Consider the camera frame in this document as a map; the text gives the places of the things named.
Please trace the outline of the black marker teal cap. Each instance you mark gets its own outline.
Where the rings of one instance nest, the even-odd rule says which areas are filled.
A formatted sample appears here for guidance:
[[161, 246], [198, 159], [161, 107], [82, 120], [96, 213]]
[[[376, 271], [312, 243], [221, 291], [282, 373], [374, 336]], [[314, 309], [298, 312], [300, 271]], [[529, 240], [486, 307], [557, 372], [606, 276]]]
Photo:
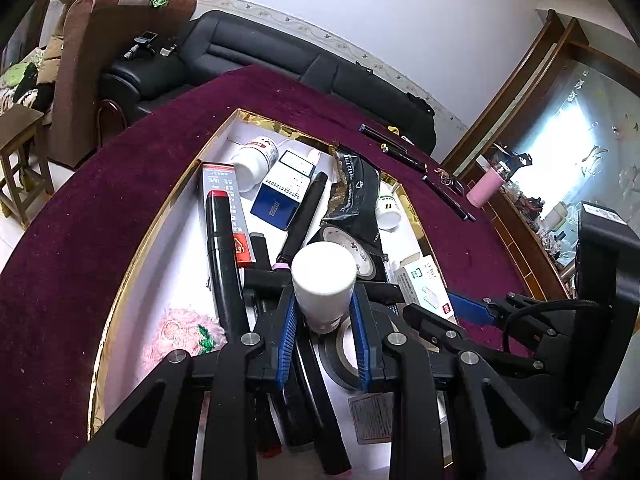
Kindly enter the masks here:
[[424, 174], [422, 181], [437, 195], [437, 197], [444, 202], [462, 221], [475, 222], [476, 218], [464, 210], [462, 206], [451, 198], [445, 191], [439, 188], [433, 183], [427, 174]]

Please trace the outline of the thin black pen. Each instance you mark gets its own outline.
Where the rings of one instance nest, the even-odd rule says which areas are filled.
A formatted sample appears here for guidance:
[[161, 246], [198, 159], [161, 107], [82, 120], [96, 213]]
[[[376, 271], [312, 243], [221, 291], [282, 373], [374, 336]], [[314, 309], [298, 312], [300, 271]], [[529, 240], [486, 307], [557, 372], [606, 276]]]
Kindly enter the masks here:
[[392, 146], [396, 148], [398, 151], [406, 152], [407, 148], [404, 144], [400, 143], [397, 136], [391, 134], [390, 136], [386, 136], [384, 133], [380, 133], [368, 125], [362, 124], [359, 127], [359, 132], [364, 134], [367, 138], [372, 141], [378, 142], [379, 144], [386, 144], [387, 146]]

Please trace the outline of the grey white carton box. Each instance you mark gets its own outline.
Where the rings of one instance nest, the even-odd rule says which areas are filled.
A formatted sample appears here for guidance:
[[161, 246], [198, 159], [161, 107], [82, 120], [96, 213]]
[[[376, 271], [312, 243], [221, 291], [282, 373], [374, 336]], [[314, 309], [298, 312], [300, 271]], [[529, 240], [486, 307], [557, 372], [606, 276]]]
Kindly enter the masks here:
[[202, 165], [203, 220], [208, 234], [233, 235], [235, 260], [240, 268], [255, 261], [234, 168], [218, 162]]

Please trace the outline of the white card box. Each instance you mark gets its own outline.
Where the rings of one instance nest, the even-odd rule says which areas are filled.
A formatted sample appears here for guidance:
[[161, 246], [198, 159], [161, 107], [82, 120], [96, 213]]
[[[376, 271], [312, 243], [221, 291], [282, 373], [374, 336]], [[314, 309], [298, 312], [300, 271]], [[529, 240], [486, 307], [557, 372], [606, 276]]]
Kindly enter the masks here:
[[431, 255], [422, 256], [395, 272], [405, 304], [416, 304], [446, 321], [457, 323], [445, 283]]

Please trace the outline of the wooden stool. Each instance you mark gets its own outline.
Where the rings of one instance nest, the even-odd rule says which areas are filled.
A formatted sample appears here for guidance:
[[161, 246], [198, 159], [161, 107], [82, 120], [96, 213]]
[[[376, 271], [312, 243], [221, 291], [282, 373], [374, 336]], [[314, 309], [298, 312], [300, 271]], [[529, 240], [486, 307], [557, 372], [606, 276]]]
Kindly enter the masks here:
[[27, 209], [54, 194], [43, 114], [15, 104], [1, 115], [1, 212], [27, 230]]

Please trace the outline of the wooden cabinet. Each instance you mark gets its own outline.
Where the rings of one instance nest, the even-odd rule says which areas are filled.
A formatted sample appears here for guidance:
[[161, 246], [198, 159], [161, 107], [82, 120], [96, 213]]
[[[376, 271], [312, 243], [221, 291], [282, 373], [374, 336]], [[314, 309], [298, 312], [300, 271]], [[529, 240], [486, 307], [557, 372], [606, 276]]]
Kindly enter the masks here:
[[506, 193], [495, 192], [483, 210], [506, 246], [529, 295], [538, 300], [570, 298], [553, 260]]

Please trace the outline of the burgundy bedspread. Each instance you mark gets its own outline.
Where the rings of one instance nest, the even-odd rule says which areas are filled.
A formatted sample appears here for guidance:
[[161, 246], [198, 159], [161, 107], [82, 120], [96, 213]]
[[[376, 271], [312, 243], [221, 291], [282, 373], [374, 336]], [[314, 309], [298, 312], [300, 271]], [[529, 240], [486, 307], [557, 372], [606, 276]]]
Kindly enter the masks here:
[[239, 108], [344, 144], [404, 185], [447, 285], [474, 299], [525, 292], [483, 211], [460, 220], [418, 175], [359, 130], [356, 107], [262, 66], [224, 74], [158, 108], [85, 162], [23, 234], [1, 273], [1, 474], [56, 479], [84, 446], [103, 327], [170, 191]]

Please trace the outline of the white barcode medicine box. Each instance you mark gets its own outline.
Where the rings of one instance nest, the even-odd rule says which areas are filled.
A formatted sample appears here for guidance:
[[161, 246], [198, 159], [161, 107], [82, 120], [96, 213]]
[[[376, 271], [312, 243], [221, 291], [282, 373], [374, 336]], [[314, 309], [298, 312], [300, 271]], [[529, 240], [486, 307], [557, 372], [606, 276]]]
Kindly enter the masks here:
[[387, 443], [392, 440], [394, 394], [366, 393], [349, 399], [349, 411], [360, 445]]

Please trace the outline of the pink thermos bottle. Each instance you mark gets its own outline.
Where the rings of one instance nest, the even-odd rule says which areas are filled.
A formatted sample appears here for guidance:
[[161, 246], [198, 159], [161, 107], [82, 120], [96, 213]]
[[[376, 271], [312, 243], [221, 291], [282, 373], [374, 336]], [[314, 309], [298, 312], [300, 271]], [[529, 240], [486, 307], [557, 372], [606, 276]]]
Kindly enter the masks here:
[[495, 168], [490, 167], [484, 176], [470, 188], [466, 199], [476, 208], [482, 208], [488, 200], [506, 183]]

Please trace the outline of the long black marker white caps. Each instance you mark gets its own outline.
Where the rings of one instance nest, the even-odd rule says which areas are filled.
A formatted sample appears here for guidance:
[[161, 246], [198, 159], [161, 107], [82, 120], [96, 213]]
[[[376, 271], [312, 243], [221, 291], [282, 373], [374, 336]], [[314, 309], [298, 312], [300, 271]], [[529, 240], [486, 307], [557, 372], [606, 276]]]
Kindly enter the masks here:
[[324, 383], [314, 348], [307, 336], [299, 336], [297, 352], [306, 377], [307, 390], [314, 410], [314, 448], [323, 472], [340, 476], [352, 470], [337, 418]]

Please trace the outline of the black leather headboard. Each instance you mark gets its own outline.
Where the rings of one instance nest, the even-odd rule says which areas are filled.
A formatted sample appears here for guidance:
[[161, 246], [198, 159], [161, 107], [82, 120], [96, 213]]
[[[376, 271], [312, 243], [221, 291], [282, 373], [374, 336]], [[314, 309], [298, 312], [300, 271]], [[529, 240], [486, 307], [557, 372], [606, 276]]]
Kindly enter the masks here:
[[427, 155], [434, 151], [430, 104], [308, 41], [213, 10], [184, 25], [168, 46], [168, 55], [155, 48], [131, 60], [118, 58], [102, 70], [99, 100], [115, 103], [126, 125], [225, 73], [258, 65], [356, 107], [383, 127], [397, 128]]

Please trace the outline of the white green medicine bottle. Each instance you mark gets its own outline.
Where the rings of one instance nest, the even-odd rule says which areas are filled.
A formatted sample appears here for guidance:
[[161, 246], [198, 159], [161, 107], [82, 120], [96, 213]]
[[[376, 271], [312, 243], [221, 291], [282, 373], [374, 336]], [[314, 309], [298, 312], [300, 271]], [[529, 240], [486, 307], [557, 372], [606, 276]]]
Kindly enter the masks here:
[[378, 228], [383, 231], [393, 231], [399, 226], [402, 215], [395, 196], [380, 195], [375, 204], [375, 218]]

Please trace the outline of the pink plush toy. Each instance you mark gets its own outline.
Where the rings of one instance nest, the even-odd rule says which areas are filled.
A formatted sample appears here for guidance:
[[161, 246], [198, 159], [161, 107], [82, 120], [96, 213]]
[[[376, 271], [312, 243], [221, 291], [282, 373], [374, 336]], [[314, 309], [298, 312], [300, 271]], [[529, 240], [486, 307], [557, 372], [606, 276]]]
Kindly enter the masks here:
[[201, 356], [221, 350], [227, 342], [226, 333], [216, 318], [189, 309], [170, 309], [143, 347], [138, 371], [148, 374], [172, 350], [186, 350], [190, 356]]

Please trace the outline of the white blue medicine box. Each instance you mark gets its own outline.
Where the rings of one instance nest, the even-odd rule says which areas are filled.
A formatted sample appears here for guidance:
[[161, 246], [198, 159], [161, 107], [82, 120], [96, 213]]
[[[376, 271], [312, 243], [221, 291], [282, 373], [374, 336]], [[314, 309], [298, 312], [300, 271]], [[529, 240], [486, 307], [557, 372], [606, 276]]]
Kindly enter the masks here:
[[280, 230], [290, 226], [314, 177], [320, 152], [306, 156], [287, 150], [262, 181], [250, 213]]

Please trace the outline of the black marker pink cap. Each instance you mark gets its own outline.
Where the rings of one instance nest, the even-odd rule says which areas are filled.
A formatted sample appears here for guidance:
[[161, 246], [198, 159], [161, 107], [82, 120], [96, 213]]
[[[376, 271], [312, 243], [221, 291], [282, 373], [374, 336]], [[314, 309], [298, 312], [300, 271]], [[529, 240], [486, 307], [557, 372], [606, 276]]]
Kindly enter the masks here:
[[314, 220], [314, 215], [326, 188], [327, 180], [328, 175], [323, 171], [319, 171], [309, 188], [307, 188], [303, 201], [300, 203], [298, 211], [288, 227], [288, 236], [280, 254], [277, 256], [276, 263], [273, 265], [273, 270], [289, 269], [293, 258], [303, 247], [309, 227], [312, 220]]

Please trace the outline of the key bunch black fob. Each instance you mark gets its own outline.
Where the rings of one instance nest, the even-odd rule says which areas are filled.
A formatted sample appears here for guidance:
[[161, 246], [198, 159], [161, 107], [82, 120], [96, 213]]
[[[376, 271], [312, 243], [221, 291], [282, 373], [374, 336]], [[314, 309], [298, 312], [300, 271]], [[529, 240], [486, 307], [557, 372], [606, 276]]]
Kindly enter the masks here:
[[446, 188], [449, 188], [459, 196], [465, 196], [466, 192], [464, 185], [444, 168], [435, 168], [434, 173], [438, 174], [440, 183], [445, 185]]

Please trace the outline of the person in beige coat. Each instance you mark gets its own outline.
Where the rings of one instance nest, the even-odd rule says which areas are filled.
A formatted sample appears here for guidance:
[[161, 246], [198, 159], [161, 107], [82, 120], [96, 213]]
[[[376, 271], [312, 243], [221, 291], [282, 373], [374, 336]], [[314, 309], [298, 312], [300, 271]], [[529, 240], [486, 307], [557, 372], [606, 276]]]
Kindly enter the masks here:
[[46, 114], [52, 105], [54, 99], [55, 83], [58, 79], [58, 70], [60, 69], [62, 53], [64, 50], [64, 24], [66, 15], [70, 7], [76, 0], [58, 0], [63, 5], [63, 10], [58, 22], [53, 29], [51, 37], [44, 49], [40, 65], [37, 67], [30, 63], [25, 68], [24, 76], [29, 75], [34, 68], [38, 68], [37, 79], [32, 84], [26, 82], [27, 87], [21, 89], [17, 86], [13, 96], [12, 103], [9, 103], [9, 96], [6, 90], [1, 91], [1, 113], [4, 114], [15, 104], [21, 104], [38, 110]]

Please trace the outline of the black snack packet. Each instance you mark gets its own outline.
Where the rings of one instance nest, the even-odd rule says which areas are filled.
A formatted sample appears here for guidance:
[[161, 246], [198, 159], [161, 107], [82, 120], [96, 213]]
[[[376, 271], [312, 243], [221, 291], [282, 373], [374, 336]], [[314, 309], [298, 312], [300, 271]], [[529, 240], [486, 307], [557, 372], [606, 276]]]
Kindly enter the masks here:
[[337, 226], [359, 243], [382, 254], [376, 203], [380, 192], [380, 172], [365, 157], [347, 146], [331, 151], [338, 180], [332, 185], [324, 222]]

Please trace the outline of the black marker gold cap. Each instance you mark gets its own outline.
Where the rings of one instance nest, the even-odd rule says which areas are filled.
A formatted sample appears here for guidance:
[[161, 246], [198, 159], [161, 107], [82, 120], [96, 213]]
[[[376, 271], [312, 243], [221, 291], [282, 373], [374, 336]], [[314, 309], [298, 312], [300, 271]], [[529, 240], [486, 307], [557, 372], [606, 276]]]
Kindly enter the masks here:
[[420, 160], [411, 157], [405, 152], [399, 151], [397, 148], [394, 148], [387, 143], [381, 143], [380, 149], [386, 156], [395, 159], [396, 162], [400, 162], [401, 164], [420, 172], [420, 174], [427, 173], [428, 168], [424, 162], [420, 162]]

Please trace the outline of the small white bottle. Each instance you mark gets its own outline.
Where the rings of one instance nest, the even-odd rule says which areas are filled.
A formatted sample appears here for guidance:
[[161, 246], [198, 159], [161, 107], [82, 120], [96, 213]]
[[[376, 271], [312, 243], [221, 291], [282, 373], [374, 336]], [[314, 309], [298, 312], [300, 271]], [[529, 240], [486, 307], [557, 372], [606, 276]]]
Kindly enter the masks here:
[[333, 332], [347, 312], [357, 277], [352, 255], [342, 246], [315, 242], [302, 248], [291, 264], [294, 294], [309, 328]]

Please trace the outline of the white medicine bottle red label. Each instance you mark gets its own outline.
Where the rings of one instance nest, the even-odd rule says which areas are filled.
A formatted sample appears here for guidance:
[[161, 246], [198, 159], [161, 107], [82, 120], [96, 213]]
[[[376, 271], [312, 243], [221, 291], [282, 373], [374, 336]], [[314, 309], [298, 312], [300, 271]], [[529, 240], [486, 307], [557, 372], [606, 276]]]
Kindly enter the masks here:
[[250, 142], [243, 144], [231, 161], [239, 191], [250, 192], [262, 182], [278, 157], [278, 146], [268, 136], [256, 136]]

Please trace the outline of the black tape roll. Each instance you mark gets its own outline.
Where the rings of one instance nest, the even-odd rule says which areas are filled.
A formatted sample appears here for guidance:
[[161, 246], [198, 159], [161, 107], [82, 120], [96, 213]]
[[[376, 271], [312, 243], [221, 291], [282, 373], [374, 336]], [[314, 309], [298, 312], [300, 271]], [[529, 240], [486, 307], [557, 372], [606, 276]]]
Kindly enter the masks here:
[[337, 226], [323, 223], [309, 243], [329, 242], [345, 248], [356, 262], [360, 281], [384, 282], [386, 273], [382, 249], [349, 234]]
[[343, 318], [340, 325], [331, 333], [317, 336], [317, 348], [320, 362], [326, 374], [338, 386], [348, 391], [360, 389], [360, 379], [356, 364], [348, 358], [347, 347], [352, 347], [348, 335], [352, 332], [349, 318]]

